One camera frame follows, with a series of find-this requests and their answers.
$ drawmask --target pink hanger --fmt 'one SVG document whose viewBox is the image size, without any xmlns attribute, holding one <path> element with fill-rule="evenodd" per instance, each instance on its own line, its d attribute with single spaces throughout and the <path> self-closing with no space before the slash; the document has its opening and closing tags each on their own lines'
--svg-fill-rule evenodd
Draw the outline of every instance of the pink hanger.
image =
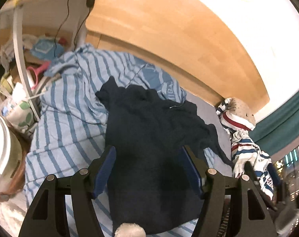
<svg viewBox="0 0 299 237">
<path fill-rule="evenodd" d="M 27 70 L 32 70 L 34 72 L 35 78 L 36 78 L 35 85 L 31 88 L 32 90 L 34 90 L 37 87 L 37 85 L 38 85 L 38 81 L 39 81 L 38 80 L 38 76 L 42 72 L 44 72 L 44 71 L 46 71 L 48 69 L 50 63 L 51 63 L 50 61 L 46 61 L 41 66 L 39 66 L 38 68 L 34 68 L 32 66 L 28 66 L 27 67 Z"/>
</svg>

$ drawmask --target striped bedding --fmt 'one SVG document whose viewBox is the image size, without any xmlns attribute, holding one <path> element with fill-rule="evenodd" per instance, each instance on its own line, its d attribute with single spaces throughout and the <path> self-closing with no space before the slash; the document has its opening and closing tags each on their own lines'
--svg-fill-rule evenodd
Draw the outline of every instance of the striped bedding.
<svg viewBox="0 0 299 237">
<path fill-rule="evenodd" d="M 65 53 L 52 63 L 46 75 L 57 72 L 61 79 L 41 97 L 41 119 L 26 157 L 24 191 L 28 207 L 47 175 L 71 176 L 102 154 L 107 111 L 96 99 L 95 92 L 109 76 L 114 76 L 121 87 L 135 84 L 155 89 L 162 99 L 176 102 L 186 99 L 186 92 L 162 69 L 129 53 L 96 50 L 90 44 Z M 215 155 L 210 149 L 205 153 L 212 167 Z M 107 189 L 93 205 L 105 237 L 112 236 Z M 71 236 L 78 236 L 71 196 L 66 196 L 66 210 Z M 189 237 L 196 221 L 153 236 Z"/>
</svg>

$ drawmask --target white fluffy pompom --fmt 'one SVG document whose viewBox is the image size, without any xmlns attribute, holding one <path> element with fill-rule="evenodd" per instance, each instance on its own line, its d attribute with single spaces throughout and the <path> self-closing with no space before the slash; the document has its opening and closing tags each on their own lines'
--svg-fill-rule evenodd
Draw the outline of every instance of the white fluffy pompom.
<svg viewBox="0 0 299 237">
<path fill-rule="evenodd" d="M 115 237 L 146 237 L 142 227 L 137 224 L 123 223 L 118 227 L 114 234 Z"/>
</svg>

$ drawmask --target white wall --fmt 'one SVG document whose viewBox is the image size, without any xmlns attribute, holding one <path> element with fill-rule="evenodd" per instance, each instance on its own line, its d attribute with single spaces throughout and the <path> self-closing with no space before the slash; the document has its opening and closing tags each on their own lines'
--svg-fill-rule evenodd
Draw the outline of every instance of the white wall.
<svg viewBox="0 0 299 237">
<path fill-rule="evenodd" d="M 200 0 L 236 35 L 266 86 L 260 121 L 299 90 L 299 14 L 289 0 Z"/>
</svg>

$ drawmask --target black clothing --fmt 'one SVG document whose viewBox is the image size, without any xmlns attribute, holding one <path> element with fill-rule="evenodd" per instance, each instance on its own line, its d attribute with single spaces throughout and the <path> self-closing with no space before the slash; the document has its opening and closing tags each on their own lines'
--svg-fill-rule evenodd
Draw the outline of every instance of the black clothing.
<svg viewBox="0 0 299 237">
<path fill-rule="evenodd" d="M 117 150 L 108 180 L 113 233 L 122 223 L 161 233 L 197 218 L 203 201 L 193 193 L 177 153 L 189 145 L 206 162 L 203 149 L 210 147 L 232 165 L 215 126 L 197 116 L 193 103 L 161 100 L 141 86 L 117 87 L 113 77 L 96 96 L 109 111 L 106 145 Z"/>
</svg>

